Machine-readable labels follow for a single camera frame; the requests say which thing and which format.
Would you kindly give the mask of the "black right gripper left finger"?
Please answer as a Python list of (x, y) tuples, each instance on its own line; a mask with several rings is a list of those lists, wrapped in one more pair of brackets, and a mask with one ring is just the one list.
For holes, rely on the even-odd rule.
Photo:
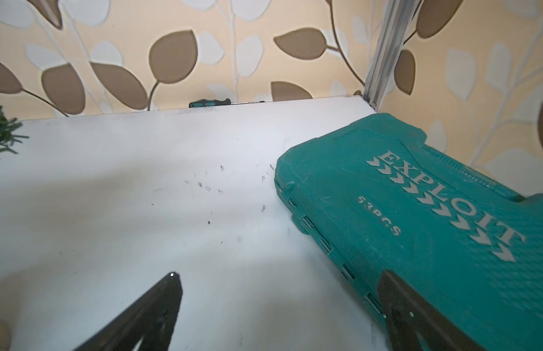
[(168, 350), (182, 302), (180, 276), (168, 273), (77, 350)]

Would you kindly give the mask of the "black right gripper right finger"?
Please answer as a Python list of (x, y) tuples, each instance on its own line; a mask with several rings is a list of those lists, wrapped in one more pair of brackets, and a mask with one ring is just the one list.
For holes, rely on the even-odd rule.
[(483, 350), (393, 271), (377, 286), (393, 350)]

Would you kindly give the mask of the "small green christmas tree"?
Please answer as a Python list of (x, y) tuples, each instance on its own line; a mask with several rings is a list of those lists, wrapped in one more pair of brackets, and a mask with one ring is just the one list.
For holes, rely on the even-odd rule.
[(18, 154), (13, 146), (30, 138), (30, 136), (18, 134), (18, 130), (22, 127), (23, 123), (17, 118), (7, 118), (2, 105), (0, 105), (0, 154)]

